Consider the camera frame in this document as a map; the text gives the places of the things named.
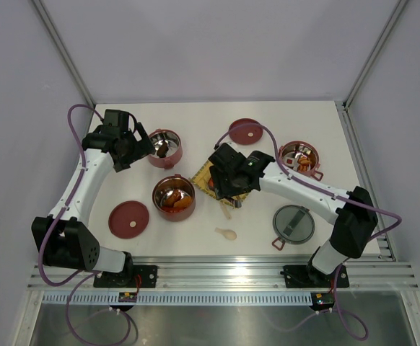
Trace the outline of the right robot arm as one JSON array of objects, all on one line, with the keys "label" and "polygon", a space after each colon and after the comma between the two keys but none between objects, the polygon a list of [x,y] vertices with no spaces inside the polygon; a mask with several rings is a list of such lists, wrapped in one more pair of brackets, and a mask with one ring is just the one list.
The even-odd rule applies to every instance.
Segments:
[{"label": "right robot arm", "polygon": [[210,174],[218,200],[253,190],[269,192],[305,207],[332,225],[330,238],[313,253],[296,277],[301,286],[327,287],[340,278],[339,265],[361,257],[375,227],[377,216],[369,193],[309,182],[287,171],[274,157],[261,151],[244,156],[228,143],[209,157]]}]

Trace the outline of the dark chocolate pastry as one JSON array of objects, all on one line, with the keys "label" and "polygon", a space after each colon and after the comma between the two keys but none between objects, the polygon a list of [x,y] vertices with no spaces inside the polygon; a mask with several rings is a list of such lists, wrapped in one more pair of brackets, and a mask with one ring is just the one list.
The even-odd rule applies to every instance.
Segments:
[{"label": "dark chocolate pastry", "polygon": [[159,158],[165,158],[167,156],[168,151],[169,151],[169,146],[167,142],[163,142],[162,145],[157,149],[157,156]]}]

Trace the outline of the fried chicken piece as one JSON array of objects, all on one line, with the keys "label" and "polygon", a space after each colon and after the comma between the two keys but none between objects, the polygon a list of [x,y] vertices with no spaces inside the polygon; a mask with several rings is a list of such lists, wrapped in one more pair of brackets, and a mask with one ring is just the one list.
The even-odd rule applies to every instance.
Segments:
[{"label": "fried chicken piece", "polygon": [[186,209],[192,204],[192,202],[193,202],[193,198],[191,196],[185,196],[181,198],[180,200],[176,201],[173,204],[173,208]]}]

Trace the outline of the red sausage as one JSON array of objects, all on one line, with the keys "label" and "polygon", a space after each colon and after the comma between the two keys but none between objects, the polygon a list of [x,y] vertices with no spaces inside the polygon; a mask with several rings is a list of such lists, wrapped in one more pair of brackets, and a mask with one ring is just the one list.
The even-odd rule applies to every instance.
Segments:
[{"label": "red sausage", "polygon": [[166,213],[174,213],[178,210],[177,208],[174,208],[172,206],[165,206],[165,205],[161,206],[160,209]]}]

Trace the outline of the sushi roll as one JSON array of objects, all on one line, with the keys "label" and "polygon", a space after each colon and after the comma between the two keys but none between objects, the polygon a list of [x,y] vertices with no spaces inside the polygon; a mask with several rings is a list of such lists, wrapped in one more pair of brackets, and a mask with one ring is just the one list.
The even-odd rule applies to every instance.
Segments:
[{"label": "sushi roll", "polygon": [[295,155],[286,155],[283,157],[283,162],[288,167],[293,167],[297,163],[297,158]]}]

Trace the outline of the bacon piece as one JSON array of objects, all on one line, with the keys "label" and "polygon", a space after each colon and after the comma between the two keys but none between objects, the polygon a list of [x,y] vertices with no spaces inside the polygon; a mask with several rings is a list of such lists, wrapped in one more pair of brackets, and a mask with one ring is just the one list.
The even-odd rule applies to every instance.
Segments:
[{"label": "bacon piece", "polygon": [[309,166],[308,165],[299,165],[297,167],[297,171],[298,172],[307,172],[309,170]]},{"label": "bacon piece", "polygon": [[302,156],[298,159],[298,163],[300,165],[311,165],[312,162],[307,157]]}]

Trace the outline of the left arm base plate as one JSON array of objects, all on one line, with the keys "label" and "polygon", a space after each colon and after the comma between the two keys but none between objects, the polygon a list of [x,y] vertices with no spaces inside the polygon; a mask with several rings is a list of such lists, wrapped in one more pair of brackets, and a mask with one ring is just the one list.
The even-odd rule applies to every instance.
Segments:
[{"label": "left arm base plate", "polygon": [[103,272],[96,276],[95,288],[155,288],[157,284],[158,266],[133,265],[122,272]]}]

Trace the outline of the brown meat slice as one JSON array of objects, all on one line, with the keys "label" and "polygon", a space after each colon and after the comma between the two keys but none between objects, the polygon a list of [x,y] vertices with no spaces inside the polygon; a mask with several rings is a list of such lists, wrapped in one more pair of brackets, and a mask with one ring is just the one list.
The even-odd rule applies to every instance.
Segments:
[{"label": "brown meat slice", "polygon": [[214,181],[213,181],[212,178],[209,179],[209,181],[207,182],[207,185],[208,185],[210,190],[214,191],[215,186],[214,186]]}]

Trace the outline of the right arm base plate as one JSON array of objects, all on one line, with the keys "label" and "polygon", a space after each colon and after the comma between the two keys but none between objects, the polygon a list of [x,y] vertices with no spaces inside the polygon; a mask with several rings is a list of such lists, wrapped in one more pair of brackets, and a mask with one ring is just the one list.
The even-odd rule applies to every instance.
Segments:
[{"label": "right arm base plate", "polygon": [[349,277],[344,266],[341,266],[338,277],[336,271],[329,275],[319,272],[307,265],[285,265],[280,274],[284,277],[286,288],[348,288]]}]

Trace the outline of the metal tongs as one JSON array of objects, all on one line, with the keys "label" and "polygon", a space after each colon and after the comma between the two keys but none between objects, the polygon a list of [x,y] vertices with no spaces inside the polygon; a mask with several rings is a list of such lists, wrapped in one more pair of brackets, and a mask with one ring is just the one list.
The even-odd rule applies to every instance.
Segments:
[{"label": "metal tongs", "polygon": [[212,191],[215,194],[216,200],[225,203],[233,208],[241,208],[243,201],[247,195],[243,193],[235,194],[236,188],[220,177],[218,174],[213,173],[211,178],[214,181],[215,189]]}]

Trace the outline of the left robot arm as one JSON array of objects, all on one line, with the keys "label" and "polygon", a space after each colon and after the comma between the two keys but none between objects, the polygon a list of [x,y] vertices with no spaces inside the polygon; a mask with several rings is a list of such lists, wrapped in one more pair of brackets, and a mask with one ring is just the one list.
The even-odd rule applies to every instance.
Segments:
[{"label": "left robot arm", "polygon": [[110,172],[121,172],[152,154],[143,125],[129,112],[108,109],[100,124],[74,139],[79,162],[61,199],[46,217],[37,217],[31,232],[38,248],[38,271],[52,287],[90,272],[126,287],[137,276],[130,253],[100,246],[87,224],[97,194]]}]

